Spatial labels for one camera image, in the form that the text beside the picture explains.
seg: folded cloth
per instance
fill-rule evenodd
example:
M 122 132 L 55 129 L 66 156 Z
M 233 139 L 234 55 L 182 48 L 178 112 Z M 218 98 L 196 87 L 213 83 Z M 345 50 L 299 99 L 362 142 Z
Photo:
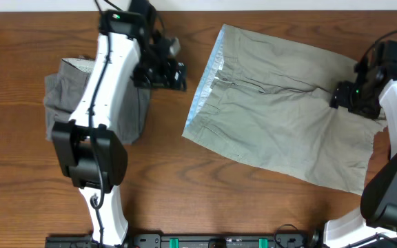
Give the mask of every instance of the folded cloth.
M 354 81 L 355 61 L 228 25 L 221 35 L 183 136 L 240 163 L 362 194 L 383 114 L 373 121 L 329 107 L 337 82 Z
M 62 59 L 57 74 L 45 77 L 45 125 L 47 140 L 51 141 L 55 121 L 68 122 L 71 113 L 82 99 L 90 79 L 94 61 Z M 130 144 L 140 137 L 150 104 L 150 90 L 138 89 L 131 80 L 127 84 L 120 108 L 122 118 L 113 130 L 122 144 Z

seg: white background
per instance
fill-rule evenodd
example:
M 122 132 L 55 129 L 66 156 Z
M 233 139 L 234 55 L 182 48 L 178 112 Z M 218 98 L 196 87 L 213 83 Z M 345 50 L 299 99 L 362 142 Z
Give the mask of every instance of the white background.
M 103 8 L 107 5 L 99 0 Z M 130 0 L 112 0 L 127 9 Z M 397 0 L 150 0 L 157 10 L 397 10 Z M 0 11 L 91 11 L 93 0 L 0 0 Z

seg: blue strip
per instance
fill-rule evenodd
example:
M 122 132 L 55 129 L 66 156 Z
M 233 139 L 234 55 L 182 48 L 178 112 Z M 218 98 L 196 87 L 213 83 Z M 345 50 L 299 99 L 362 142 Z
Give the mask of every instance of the blue strip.
M 216 43 L 214 44 L 214 48 L 212 48 L 210 58 L 207 60 L 205 71 L 200 79 L 200 83 L 197 86 L 197 90 L 194 95 L 194 99 L 192 100 L 190 113 L 187 115 L 187 118 L 186 118 L 185 128 L 188 127 L 188 125 L 191 123 L 192 119 L 195 117 L 195 112 L 197 109 L 197 105 L 199 104 L 199 99 L 200 99 L 201 92 L 203 91 L 203 86 L 206 83 L 206 79 L 208 78 L 208 76 L 210 74 L 212 66 L 214 65 L 215 57 L 218 52 L 218 49 L 220 48 L 221 42 L 223 41 L 224 34 L 225 34 L 225 26 L 223 26 L 221 28 L 221 30 L 217 36 Z

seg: wooden surface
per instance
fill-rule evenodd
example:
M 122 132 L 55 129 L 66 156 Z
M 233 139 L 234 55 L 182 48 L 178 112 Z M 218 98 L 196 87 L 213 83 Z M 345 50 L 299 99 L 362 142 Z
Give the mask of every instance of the wooden surface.
M 397 28 L 397 12 L 163 12 L 182 45 L 188 92 L 157 90 L 121 185 L 134 230 L 167 234 L 270 233 L 346 214 L 360 197 L 230 161 L 182 138 L 196 86 L 222 24 L 358 59 Z M 0 247 L 43 247 L 50 234 L 92 230 L 87 205 L 45 141 L 44 82 L 59 60 L 94 56 L 96 12 L 0 13 Z M 376 135 L 367 181 L 387 161 Z

